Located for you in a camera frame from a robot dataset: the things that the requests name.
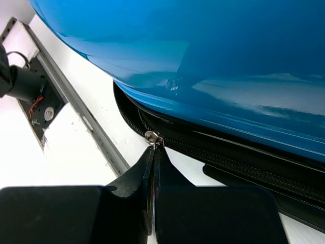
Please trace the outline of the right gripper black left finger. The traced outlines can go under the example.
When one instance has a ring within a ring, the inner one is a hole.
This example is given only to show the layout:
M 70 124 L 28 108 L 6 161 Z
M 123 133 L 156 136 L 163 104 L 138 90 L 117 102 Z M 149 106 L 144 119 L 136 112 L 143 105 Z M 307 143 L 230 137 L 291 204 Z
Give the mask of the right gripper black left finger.
M 106 186 L 1 190 L 1 243 L 146 243 L 153 147 Z

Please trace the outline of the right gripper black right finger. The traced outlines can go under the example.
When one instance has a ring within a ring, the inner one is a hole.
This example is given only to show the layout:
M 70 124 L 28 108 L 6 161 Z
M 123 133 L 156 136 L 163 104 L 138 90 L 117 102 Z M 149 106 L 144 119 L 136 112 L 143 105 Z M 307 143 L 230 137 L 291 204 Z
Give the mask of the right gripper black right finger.
M 196 187 L 154 153 L 158 243 L 288 243 L 271 193 L 252 186 Z

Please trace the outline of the silver zipper pull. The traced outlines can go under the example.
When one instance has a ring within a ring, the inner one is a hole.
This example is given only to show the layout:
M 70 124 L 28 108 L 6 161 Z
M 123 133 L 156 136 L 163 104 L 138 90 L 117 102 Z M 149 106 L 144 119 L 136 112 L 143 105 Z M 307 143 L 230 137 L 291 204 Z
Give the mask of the silver zipper pull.
M 154 149 L 165 146 L 164 135 L 158 131 L 147 131 L 145 132 L 144 138 Z

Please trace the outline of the blue hard-shell suitcase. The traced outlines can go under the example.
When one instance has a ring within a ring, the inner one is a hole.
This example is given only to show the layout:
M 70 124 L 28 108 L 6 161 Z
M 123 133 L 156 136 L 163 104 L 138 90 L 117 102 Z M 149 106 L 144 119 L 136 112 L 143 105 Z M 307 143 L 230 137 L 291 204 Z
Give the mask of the blue hard-shell suitcase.
M 324 228 L 324 1 L 31 1 L 126 123 Z

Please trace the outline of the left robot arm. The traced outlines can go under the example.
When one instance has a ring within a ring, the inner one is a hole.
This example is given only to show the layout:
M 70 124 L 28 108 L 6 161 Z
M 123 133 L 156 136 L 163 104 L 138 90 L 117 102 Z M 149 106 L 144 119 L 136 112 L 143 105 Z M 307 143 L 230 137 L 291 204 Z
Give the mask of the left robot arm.
M 32 102 L 45 91 L 46 85 L 43 76 L 29 69 L 10 66 L 6 50 L 1 44 L 1 98 L 7 95 Z

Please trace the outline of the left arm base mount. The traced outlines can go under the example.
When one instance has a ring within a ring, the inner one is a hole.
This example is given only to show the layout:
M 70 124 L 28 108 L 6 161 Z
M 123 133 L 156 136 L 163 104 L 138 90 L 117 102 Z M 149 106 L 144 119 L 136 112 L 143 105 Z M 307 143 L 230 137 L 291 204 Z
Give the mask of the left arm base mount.
M 46 129 L 54 121 L 66 102 L 36 57 L 32 58 L 24 69 L 29 69 L 43 76 L 47 81 L 45 91 L 36 100 L 25 102 L 18 99 L 34 134 L 39 141 L 42 141 Z

